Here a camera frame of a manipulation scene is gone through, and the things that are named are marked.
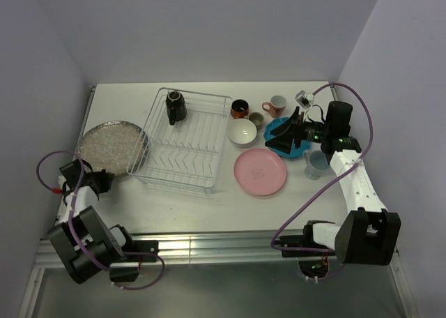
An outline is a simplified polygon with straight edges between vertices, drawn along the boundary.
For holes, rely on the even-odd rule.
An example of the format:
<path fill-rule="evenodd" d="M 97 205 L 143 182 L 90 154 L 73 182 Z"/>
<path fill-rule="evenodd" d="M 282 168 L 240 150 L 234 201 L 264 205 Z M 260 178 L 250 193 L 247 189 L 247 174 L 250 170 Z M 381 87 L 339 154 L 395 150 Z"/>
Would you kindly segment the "blue polka dot plate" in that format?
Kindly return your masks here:
<path fill-rule="evenodd" d="M 277 119 L 273 119 L 267 126 L 266 129 L 263 133 L 263 138 L 264 141 L 267 142 L 270 139 L 272 139 L 274 137 L 274 135 L 271 133 L 272 130 L 274 130 L 275 128 L 277 128 L 278 126 L 280 126 L 282 123 L 284 123 L 288 118 L 287 117 L 282 117 L 282 118 L 277 118 Z M 276 153 L 279 157 L 281 158 L 286 158 L 286 159 L 297 159 L 297 158 L 301 158 L 303 157 L 303 153 L 304 151 L 310 150 L 312 147 L 312 144 L 308 141 L 302 141 L 300 144 L 300 148 L 295 148 L 294 146 L 292 146 L 291 152 L 289 154 L 284 153 L 282 151 L 278 151 L 276 149 L 273 149 L 270 147 L 270 150 L 273 151 L 274 153 Z"/>

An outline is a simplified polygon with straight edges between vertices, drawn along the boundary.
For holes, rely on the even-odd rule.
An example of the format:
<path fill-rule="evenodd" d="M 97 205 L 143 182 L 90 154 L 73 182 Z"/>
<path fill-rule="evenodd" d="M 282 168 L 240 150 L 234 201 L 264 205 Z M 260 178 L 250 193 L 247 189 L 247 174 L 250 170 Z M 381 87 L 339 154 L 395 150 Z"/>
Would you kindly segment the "pink mug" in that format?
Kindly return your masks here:
<path fill-rule="evenodd" d="M 282 115 L 286 108 L 287 101 L 285 97 L 276 95 L 273 96 L 268 102 L 262 104 L 262 109 L 269 113 L 272 118 L 278 118 Z"/>

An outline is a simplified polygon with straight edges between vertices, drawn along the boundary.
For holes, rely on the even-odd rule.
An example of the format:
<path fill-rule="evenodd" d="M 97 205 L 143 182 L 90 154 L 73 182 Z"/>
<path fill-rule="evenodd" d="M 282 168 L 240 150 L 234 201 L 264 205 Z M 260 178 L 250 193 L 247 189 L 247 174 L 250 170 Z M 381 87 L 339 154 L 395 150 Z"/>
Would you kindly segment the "small olive green cup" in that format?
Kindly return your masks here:
<path fill-rule="evenodd" d="M 264 116 L 260 112 L 252 112 L 248 119 L 256 126 L 257 130 L 262 129 L 264 124 Z"/>

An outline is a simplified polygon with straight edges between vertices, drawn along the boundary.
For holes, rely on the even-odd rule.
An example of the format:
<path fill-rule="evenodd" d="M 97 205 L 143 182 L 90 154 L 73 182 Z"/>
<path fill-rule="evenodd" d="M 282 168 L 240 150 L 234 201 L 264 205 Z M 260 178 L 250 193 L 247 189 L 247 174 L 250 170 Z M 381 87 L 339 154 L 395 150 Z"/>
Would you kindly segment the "speckled grey plate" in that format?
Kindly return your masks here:
<path fill-rule="evenodd" d="M 87 131 L 77 145 L 77 154 L 94 172 L 106 170 L 117 177 L 128 174 L 128 164 L 141 162 L 148 145 L 146 133 L 128 121 L 108 121 Z"/>

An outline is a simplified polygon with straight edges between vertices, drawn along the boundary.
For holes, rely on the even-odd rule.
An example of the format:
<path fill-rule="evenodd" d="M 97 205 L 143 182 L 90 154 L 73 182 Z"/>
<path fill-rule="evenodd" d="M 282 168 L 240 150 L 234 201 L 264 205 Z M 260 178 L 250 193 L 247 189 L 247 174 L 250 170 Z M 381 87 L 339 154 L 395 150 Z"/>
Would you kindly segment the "black mug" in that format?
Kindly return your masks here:
<path fill-rule="evenodd" d="M 187 108 L 185 99 L 179 91 L 171 91 L 167 94 L 166 106 L 170 126 L 174 126 L 175 123 L 183 121 L 186 118 Z"/>

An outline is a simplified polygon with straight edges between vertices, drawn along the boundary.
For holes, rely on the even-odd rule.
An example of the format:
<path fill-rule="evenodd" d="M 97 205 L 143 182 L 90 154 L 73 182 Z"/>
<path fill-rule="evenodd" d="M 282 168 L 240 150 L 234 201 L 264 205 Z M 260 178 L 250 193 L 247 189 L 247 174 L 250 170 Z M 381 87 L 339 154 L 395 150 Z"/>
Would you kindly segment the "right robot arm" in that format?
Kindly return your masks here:
<path fill-rule="evenodd" d="M 303 141 L 319 143 L 336 175 L 332 182 L 340 184 L 348 210 L 341 225 L 310 220 L 301 235 L 283 236 L 277 232 L 271 246 L 283 257 L 297 257 L 305 251 L 309 255 L 333 253 L 342 264 L 387 266 L 392 260 L 401 220 L 397 213 L 387 210 L 369 179 L 363 163 L 366 151 L 350 135 L 352 111 L 352 105 L 332 101 L 324 121 L 310 121 L 295 109 L 271 131 L 273 137 L 265 143 L 285 153 Z"/>

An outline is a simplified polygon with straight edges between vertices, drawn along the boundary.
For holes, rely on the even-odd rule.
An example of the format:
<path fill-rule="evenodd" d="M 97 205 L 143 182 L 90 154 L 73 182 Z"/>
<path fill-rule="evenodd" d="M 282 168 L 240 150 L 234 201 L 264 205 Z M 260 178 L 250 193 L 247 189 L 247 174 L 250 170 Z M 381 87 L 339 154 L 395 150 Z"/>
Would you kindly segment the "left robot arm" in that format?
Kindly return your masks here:
<path fill-rule="evenodd" d="M 102 169 L 94 172 L 84 161 L 74 160 L 59 168 L 64 179 L 63 202 L 66 213 L 48 231 L 48 238 L 69 276 L 78 284 L 101 271 L 90 258 L 110 267 L 127 262 L 136 253 L 136 245 L 125 227 L 108 228 L 95 210 L 99 196 L 109 192 L 114 174 Z"/>

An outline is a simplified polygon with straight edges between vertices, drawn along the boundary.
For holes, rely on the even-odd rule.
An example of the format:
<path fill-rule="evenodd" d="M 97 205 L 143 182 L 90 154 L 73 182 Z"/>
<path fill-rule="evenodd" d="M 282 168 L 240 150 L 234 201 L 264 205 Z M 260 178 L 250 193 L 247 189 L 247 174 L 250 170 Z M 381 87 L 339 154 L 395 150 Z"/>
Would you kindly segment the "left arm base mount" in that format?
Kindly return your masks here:
<path fill-rule="evenodd" d="M 110 266 L 109 279 L 115 283 L 134 282 L 141 275 L 143 263 L 157 262 L 158 247 L 159 242 L 155 240 L 126 243 L 124 256 Z"/>

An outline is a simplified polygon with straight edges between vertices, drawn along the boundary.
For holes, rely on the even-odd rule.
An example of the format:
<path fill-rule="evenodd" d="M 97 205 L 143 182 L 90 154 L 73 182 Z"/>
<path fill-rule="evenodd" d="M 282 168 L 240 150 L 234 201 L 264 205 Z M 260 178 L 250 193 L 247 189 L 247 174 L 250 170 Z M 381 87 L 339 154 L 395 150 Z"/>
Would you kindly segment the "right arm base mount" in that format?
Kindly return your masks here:
<path fill-rule="evenodd" d="M 312 249 L 326 249 L 325 246 L 314 243 L 307 238 L 306 235 L 290 235 L 280 236 L 274 242 L 283 248 L 298 248 L 298 250 L 283 250 L 283 258 L 299 258 L 299 257 L 315 257 L 313 260 L 299 261 L 299 269 L 305 278 L 313 278 L 314 280 L 324 278 L 329 271 L 328 257 L 332 255 L 330 252 L 317 252 L 308 250 Z"/>

